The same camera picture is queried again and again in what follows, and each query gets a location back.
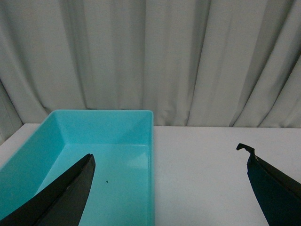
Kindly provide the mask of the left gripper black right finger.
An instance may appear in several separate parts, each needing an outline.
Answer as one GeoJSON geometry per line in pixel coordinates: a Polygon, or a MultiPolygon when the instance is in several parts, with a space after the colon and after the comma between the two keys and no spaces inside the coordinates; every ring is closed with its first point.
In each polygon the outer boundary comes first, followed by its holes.
{"type": "Polygon", "coordinates": [[[237,150],[250,153],[247,175],[257,202],[270,226],[301,224],[301,184],[255,154],[255,149],[239,143],[237,150]]]}

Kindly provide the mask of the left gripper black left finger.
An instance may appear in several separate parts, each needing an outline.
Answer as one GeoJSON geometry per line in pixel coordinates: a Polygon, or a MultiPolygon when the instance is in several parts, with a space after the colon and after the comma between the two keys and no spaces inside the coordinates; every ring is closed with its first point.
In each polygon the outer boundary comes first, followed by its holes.
{"type": "Polygon", "coordinates": [[[2,226],[77,226],[95,173],[87,154],[21,207],[4,217],[2,226]]]}

